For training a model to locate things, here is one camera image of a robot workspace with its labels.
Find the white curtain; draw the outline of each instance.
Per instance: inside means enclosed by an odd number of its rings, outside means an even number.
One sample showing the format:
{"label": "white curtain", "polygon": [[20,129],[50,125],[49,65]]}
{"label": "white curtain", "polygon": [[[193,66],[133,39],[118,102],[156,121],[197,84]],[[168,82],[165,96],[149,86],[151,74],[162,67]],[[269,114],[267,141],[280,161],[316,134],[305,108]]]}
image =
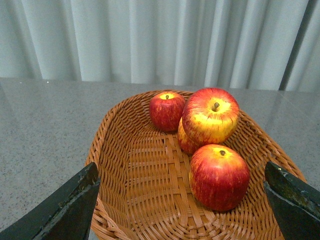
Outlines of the white curtain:
{"label": "white curtain", "polygon": [[0,77],[318,91],[320,3],[309,5],[0,0]]}

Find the granite countertop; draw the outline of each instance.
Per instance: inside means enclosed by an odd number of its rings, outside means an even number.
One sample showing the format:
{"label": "granite countertop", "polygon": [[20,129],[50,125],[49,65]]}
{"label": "granite countertop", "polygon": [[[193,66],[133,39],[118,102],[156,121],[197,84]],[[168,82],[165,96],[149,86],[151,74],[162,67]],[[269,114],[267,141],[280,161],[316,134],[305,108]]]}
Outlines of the granite countertop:
{"label": "granite countertop", "polygon": [[[84,167],[110,108],[159,89],[199,87],[0,78],[0,231]],[[227,91],[320,190],[320,92]]]}

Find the dark metal claw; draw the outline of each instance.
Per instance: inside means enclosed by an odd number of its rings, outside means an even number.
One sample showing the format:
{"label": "dark metal claw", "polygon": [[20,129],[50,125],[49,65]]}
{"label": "dark metal claw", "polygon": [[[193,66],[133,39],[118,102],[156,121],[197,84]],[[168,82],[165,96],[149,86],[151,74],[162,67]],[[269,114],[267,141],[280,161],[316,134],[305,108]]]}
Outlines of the dark metal claw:
{"label": "dark metal claw", "polygon": [[92,162],[0,232],[0,240],[87,240],[99,186],[97,166]]}
{"label": "dark metal claw", "polygon": [[320,240],[320,192],[272,161],[264,190],[286,240]]}

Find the red and yellow apple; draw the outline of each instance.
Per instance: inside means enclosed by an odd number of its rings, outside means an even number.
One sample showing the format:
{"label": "red and yellow apple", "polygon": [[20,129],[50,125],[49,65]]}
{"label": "red and yellow apple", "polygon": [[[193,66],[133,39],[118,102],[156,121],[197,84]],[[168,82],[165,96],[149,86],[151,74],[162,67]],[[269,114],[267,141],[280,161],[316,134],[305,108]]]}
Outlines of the red and yellow apple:
{"label": "red and yellow apple", "polygon": [[190,162],[189,184],[192,195],[215,211],[235,208],[244,198],[250,170],[232,149],[208,144],[200,147]]}
{"label": "red and yellow apple", "polygon": [[185,104],[183,129],[200,145],[220,144],[236,130],[239,105],[236,99],[221,88],[202,88]]}
{"label": "red and yellow apple", "polygon": [[149,103],[151,122],[163,132],[177,131],[185,104],[185,98],[177,92],[164,91],[155,95]]}
{"label": "red and yellow apple", "polygon": [[182,117],[178,126],[178,134],[177,139],[180,148],[188,155],[192,155],[196,150],[200,148],[200,145],[194,142],[188,135],[186,134],[184,127],[182,126]]}

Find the basket weave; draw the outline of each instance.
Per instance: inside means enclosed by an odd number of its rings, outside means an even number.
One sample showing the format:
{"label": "basket weave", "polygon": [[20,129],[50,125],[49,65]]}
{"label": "basket weave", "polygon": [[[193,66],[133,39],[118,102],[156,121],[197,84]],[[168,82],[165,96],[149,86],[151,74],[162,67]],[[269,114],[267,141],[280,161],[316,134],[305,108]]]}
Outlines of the basket weave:
{"label": "basket weave", "polygon": [[[216,212],[190,191],[191,157],[177,134],[157,130],[149,101],[164,90],[132,96],[103,118],[85,164],[97,164],[101,185],[91,229],[100,240],[283,240],[265,195],[266,162],[272,160],[298,178],[301,171],[245,112],[223,145],[238,152],[250,169],[250,183],[233,210]],[[187,100],[193,92],[177,91]]]}

